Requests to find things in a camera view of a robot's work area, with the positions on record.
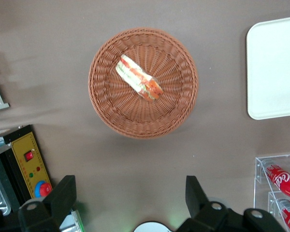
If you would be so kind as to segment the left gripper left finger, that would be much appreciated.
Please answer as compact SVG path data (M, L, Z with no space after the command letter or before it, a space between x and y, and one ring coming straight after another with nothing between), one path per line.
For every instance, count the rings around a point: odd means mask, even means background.
M23 232L59 232L60 225L76 202L74 175L65 176L42 201L25 203L18 211Z

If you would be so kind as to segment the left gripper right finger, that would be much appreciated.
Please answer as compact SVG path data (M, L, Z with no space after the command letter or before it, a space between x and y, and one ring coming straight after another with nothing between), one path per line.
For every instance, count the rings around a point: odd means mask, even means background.
M190 218L179 232L240 232L242 216L223 203L210 201L195 176L186 177L186 205Z

